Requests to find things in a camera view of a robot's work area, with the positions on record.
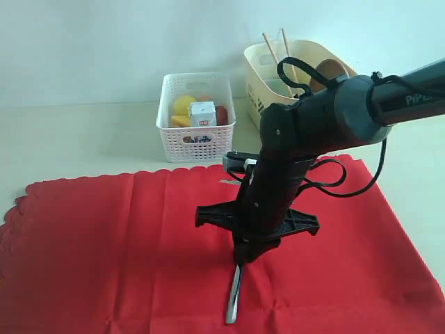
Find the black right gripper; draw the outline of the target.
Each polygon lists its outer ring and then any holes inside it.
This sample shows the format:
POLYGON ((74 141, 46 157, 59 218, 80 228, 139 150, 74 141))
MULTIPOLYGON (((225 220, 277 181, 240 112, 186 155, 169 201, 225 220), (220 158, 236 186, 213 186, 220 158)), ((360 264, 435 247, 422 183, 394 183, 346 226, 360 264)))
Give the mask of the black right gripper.
POLYGON ((315 216, 287 209, 277 228, 271 232, 258 232, 254 227, 244 224, 234 201, 199 206, 195 213, 195 225, 200 227, 205 223, 232 233, 234 263, 240 268, 254 262, 265 252, 278 248, 283 237, 301 232, 314 236, 319 230, 319 222, 315 216))

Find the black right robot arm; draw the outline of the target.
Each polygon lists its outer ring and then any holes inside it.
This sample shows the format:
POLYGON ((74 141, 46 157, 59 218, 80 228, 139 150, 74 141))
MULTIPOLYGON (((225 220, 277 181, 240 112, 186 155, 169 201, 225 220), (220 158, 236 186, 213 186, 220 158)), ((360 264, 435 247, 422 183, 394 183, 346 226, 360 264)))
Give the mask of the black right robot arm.
POLYGON ((233 151, 223 157, 227 173, 243 175, 236 199, 200 206, 195 215, 196 226, 209 223, 232 233, 237 271, 277 248, 283 237, 318 232, 315 216, 291 208, 303 190, 313 187, 306 174, 317 157, 384 143, 393 125, 444 113, 443 61, 403 77, 374 72, 333 79, 293 57, 278 64, 281 79, 286 79, 285 65, 300 68, 323 90, 313 93, 304 87, 294 104, 265 108, 259 154, 233 151))

